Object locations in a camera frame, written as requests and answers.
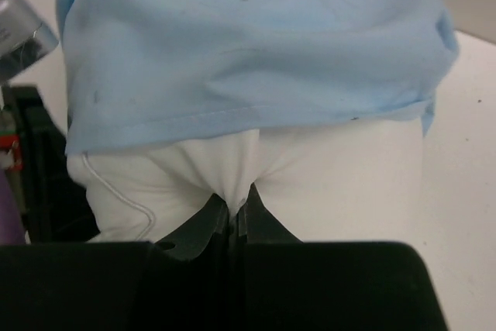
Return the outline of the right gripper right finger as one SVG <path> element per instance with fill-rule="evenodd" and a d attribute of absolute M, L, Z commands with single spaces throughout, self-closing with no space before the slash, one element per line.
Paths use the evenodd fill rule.
<path fill-rule="evenodd" d="M 304 243 L 255 188 L 236 217 L 236 330 L 445 330 L 427 267 L 398 242 Z"/>

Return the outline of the light blue pillowcase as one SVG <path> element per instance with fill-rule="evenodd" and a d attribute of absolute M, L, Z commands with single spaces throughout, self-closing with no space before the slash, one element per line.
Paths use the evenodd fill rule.
<path fill-rule="evenodd" d="M 67 152 L 421 119 L 458 43 L 442 0 L 56 0 Z"/>

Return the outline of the white pillow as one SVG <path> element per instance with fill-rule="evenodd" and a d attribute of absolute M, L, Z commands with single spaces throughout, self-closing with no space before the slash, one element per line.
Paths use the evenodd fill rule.
<path fill-rule="evenodd" d="M 170 146 L 72 155 L 99 241 L 156 242 L 212 195 L 232 215 L 256 188 L 300 240 L 403 240 L 415 228 L 422 124 L 252 129 Z"/>

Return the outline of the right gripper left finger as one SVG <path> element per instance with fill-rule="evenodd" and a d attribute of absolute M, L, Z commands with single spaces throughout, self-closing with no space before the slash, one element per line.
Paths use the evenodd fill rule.
<path fill-rule="evenodd" d="M 157 243 L 1 249 L 3 330 L 224 330 L 224 201 Z"/>

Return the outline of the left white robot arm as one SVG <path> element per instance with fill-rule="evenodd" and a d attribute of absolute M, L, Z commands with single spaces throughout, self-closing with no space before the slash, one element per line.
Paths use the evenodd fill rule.
<path fill-rule="evenodd" d="M 65 136 L 34 84 L 10 81 L 58 39 L 27 0 L 1 0 L 1 242 L 84 242 L 98 233 L 84 189 L 68 175 Z"/>

